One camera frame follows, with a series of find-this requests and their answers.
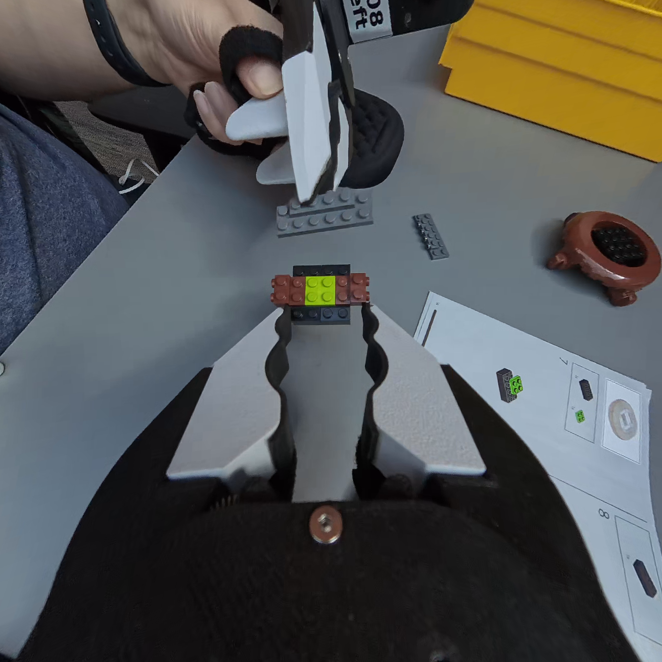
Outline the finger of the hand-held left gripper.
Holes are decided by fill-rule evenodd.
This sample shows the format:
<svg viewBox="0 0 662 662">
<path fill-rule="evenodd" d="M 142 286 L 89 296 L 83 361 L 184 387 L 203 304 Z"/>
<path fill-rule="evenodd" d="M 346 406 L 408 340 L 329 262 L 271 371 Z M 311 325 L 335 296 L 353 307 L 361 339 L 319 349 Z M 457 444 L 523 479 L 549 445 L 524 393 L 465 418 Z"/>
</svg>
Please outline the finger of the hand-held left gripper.
<svg viewBox="0 0 662 662">
<path fill-rule="evenodd" d="M 338 116 L 338 140 L 335 150 L 333 190 L 342 186 L 353 155 L 352 111 L 355 103 L 352 69 L 347 54 L 330 53 L 332 66 L 332 100 Z"/>
<path fill-rule="evenodd" d="M 290 57 L 282 66 L 289 147 L 301 203 L 315 190 L 330 165 L 328 84 L 332 68 L 323 30 L 314 30 L 312 51 Z"/>
</svg>

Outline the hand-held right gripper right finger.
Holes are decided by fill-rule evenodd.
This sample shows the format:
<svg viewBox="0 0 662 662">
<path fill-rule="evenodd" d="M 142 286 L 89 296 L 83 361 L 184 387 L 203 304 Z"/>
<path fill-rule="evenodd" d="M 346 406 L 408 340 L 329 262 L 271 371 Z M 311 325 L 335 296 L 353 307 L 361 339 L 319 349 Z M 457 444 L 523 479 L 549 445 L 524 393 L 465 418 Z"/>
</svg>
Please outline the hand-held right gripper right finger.
<svg viewBox="0 0 662 662">
<path fill-rule="evenodd" d="M 353 483 L 375 499 L 389 479 L 416 497 L 431 475 L 483 476 L 486 466 L 443 369 L 372 304 L 361 307 L 368 390 Z"/>
</svg>

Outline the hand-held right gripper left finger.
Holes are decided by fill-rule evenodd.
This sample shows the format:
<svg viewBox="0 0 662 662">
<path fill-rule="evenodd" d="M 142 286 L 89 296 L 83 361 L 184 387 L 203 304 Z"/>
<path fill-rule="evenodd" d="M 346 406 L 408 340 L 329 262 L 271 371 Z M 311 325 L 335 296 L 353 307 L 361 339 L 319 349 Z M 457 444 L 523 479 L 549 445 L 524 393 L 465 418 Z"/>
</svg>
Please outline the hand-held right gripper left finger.
<svg viewBox="0 0 662 662">
<path fill-rule="evenodd" d="M 167 476 L 212 477 L 237 494 L 263 479 L 291 499 L 297 455 L 287 397 L 290 308 L 277 309 L 212 366 Z"/>
</svg>

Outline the dark grey Lego assembly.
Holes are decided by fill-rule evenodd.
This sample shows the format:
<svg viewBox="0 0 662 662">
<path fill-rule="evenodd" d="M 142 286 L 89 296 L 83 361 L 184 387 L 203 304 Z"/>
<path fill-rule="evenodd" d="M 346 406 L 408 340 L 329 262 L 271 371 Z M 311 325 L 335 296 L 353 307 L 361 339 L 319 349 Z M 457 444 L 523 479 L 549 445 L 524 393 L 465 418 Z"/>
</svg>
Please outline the dark grey Lego assembly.
<svg viewBox="0 0 662 662">
<path fill-rule="evenodd" d="M 352 272 L 349 263 L 295 265 L 291 275 L 272 278 L 270 301 L 288 307 L 294 325 L 349 325 L 352 307 L 370 302 L 369 283 L 369 276 Z"/>
</svg>

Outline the grey desk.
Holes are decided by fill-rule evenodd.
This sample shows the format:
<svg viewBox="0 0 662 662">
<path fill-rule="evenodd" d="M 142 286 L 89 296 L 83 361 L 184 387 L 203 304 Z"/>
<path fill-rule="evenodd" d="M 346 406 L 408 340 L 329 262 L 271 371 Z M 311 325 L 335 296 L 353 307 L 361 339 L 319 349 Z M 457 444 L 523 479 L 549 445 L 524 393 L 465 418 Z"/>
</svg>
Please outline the grey desk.
<svg viewBox="0 0 662 662">
<path fill-rule="evenodd" d="M 351 49 L 354 81 L 404 120 L 373 193 L 375 221 L 280 239 L 288 187 L 196 138 L 4 353 L 1 376 L 1 651 L 16 656 L 95 492 L 127 447 L 203 367 L 269 311 L 271 277 L 349 262 L 413 333 L 429 291 L 661 390 L 661 284 L 632 306 L 544 267 L 558 221 L 615 212 L 661 243 L 661 164 L 441 91 L 447 29 Z M 428 256 L 428 213 L 450 257 Z"/>
</svg>

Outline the person's left hand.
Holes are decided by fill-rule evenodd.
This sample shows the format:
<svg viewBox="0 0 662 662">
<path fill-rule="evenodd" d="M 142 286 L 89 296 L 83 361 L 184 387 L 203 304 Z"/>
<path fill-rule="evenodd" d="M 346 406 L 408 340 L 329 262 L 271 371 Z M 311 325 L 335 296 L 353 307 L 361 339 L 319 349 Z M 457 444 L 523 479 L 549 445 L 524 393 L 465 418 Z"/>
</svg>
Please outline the person's left hand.
<svg viewBox="0 0 662 662">
<path fill-rule="evenodd" d="M 134 59 L 153 79 L 188 93 L 214 140 L 232 146 L 225 132 L 238 105 L 222 83 L 219 45 L 239 26 L 283 36 L 281 23 L 251 1 L 108 1 L 120 36 Z"/>
</svg>

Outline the black padded rest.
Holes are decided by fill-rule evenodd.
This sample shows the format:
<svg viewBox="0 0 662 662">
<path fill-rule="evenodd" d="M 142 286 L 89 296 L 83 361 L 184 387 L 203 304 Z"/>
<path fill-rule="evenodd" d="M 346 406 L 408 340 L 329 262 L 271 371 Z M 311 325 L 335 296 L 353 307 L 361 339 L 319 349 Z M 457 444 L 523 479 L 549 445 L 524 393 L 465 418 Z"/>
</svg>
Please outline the black padded rest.
<svg viewBox="0 0 662 662">
<path fill-rule="evenodd" d="M 404 124 L 383 99 L 355 90 L 352 110 L 353 154 L 340 186 L 366 189 L 384 182 L 401 153 Z"/>
</svg>

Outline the instruction booklet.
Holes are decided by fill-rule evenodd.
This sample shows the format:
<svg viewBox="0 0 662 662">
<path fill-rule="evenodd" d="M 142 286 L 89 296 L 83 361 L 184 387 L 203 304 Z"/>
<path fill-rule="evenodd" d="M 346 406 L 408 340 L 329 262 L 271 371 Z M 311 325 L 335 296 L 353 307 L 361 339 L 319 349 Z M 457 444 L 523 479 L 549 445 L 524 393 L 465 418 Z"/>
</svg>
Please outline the instruction booklet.
<svg viewBox="0 0 662 662">
<path fill-rule="evenodd" d="M 429 292 L 415 338 L 451 365 L 548 472 L 642 661 L 661 660 L 661 546 L 644 383 Z"/>
</svg>

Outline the dark grey brick plate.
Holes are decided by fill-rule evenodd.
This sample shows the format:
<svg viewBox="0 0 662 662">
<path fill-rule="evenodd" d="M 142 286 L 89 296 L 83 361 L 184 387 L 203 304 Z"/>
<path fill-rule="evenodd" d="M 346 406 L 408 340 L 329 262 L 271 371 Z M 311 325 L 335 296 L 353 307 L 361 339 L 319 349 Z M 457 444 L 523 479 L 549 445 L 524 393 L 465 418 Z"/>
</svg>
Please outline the dark grey brick plate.
<svg viewBox="0 0 662 662">
<path fill-rule="evenodd" d="M 431 260 L 438 261 L 450 257 L 442 236 L 430 214 L 416 214 L 412 216 L 412 221 L 421 237 L 424 249 Z"/>
</svg>

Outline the yellow plastic bin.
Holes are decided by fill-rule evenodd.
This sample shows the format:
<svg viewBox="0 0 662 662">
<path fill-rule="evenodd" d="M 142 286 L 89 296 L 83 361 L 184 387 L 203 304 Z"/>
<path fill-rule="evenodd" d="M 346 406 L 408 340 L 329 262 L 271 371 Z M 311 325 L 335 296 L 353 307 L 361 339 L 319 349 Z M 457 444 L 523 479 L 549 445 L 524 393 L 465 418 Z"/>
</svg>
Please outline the yellow plastic bin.
<svg viewBox="0 0 662 662">
<path fill-rule="evenodd" d="M 448 95 L 661 161 L 660 1 L 476 1 L 439 64 Z"/>
</svg>

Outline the brown round brick pot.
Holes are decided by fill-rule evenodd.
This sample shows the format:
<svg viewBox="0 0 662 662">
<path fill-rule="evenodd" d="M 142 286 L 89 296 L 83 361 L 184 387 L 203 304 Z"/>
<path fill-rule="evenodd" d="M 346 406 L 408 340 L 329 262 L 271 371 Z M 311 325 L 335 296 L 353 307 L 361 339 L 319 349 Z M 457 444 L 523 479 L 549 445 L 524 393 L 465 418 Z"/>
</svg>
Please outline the brown round brick pot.
<svg viewBox="0 0 662 662">
<path fill-rule="evenodd" d="M 605 211 L 575 212 L 563 223 L 562 246 L 548 269 L 580 269 L 606 291 L 613 306 L 637 301 L 637 293 L 661 272 L 661 254 L 638 225 Z"/>
</svg>

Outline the black wristband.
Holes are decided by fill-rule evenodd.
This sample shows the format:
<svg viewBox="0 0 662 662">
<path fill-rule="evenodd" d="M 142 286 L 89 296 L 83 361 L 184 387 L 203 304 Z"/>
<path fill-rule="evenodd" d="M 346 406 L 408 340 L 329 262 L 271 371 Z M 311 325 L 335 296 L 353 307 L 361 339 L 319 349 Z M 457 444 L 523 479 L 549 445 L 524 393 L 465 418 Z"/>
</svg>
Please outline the black wristband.
<svg viewBox="0 0 662 662">
<path fill-rule="evenodd" d="M 126 82 L 138 87 L 168 87 L 151 78 L 124 43 L 106 1 L 83 1 L 83 6 L 100 53 Z"/>
</svg>

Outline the grey fabric chair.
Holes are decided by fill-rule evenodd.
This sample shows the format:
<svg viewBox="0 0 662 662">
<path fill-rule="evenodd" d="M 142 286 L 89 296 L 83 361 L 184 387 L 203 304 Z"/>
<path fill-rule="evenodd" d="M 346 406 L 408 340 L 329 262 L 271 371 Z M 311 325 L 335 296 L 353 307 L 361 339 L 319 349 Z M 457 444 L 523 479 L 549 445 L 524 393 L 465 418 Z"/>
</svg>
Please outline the grey fabric chair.
<svg viewBox="0 0 662 662">
<path fill-rule="evenodd" d="M 145 178 L 150 183 L 187 143 L 185 138 L 154 130 L 134 132 L 124 125 L 116 127 L 93 116 L 83 102 L 63 102 L 56 106 L 104 169 L 117 177 L 134 161 L 131 176 Z"/>
</svg>

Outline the person's blue shirt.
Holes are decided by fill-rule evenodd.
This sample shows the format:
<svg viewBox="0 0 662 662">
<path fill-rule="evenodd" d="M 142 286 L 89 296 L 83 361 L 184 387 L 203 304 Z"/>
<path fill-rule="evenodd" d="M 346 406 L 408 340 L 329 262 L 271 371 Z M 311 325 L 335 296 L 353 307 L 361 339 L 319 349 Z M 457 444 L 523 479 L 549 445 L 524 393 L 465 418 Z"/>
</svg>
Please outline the person's blue shirt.
<svg viewBox="0 0 662 662">
<path fill-rule="evenodd" d="M 128 209 L 102 173 L 1 106 L 1 352 Z"/>
</svg>

